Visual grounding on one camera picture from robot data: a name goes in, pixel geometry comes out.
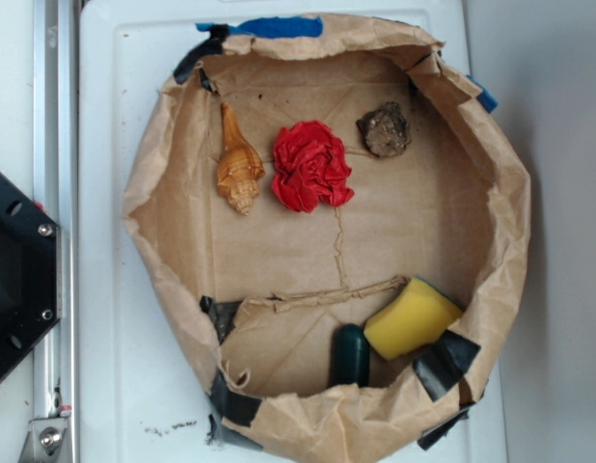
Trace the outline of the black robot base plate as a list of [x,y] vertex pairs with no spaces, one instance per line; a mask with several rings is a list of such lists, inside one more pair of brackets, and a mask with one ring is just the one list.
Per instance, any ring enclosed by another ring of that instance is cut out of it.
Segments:
[[58,322],[58,237],[0,172],[0,384]]

